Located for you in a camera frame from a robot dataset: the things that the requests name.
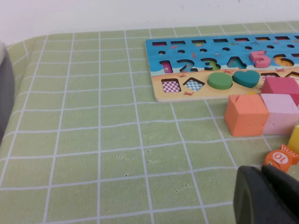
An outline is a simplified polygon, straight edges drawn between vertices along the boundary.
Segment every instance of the checkered square cutout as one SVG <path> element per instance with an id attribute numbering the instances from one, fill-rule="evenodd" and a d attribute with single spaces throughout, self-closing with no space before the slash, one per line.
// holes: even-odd
<path id="1" fill-rule="evenodd" d="M 185 84 L 185 86 L 193 91 L 198 91 L 203 87 L 203 84 L 191 79 Z"/>
<path id="2" fill-rule="evenodd" d="M 181 92 L 178 81 L 163 81 L 164 92 Z"/>

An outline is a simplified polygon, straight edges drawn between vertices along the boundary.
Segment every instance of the green circle piece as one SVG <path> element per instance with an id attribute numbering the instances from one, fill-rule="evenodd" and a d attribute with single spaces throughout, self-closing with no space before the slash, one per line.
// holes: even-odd
<path id="1" fill-rule="evenodd" d="M 224 72 L 214 72 L 210 74 L 207 81 L 209 86 L 217 90 L 227 90 L 233 85 L 233 78 Z"/>

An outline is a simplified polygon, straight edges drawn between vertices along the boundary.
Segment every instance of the fish toy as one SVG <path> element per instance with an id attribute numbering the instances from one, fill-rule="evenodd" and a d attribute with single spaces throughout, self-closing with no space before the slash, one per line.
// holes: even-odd
<path id="1" fill-rule="evenodd" d="M 291 165 L 296 165 L 298 162 L 299 155 L 282 144 L 279 150 L 272 151 L 266 156 L 264 165 L 271 165 L 287 172 Z"/>

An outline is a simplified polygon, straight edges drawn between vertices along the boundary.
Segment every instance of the white wall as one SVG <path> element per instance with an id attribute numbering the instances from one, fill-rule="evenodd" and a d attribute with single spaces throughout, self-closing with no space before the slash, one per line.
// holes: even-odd
<path id="1" fill-rule="evenodd" d="M 2 0 L 6 44 L 66 32 L 299 20 L 298 0 Z"/>

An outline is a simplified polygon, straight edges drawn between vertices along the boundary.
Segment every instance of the pink number 5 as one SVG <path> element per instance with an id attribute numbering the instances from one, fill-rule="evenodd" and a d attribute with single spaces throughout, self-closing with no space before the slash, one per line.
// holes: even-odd
<path id="1" fill-rule="evenodd" d="M 262 51 L 251 52 L 249 58 L 254 62 L 254 67 L 256 68 L 267 68 L 271 63 L 271 59 Z"/>

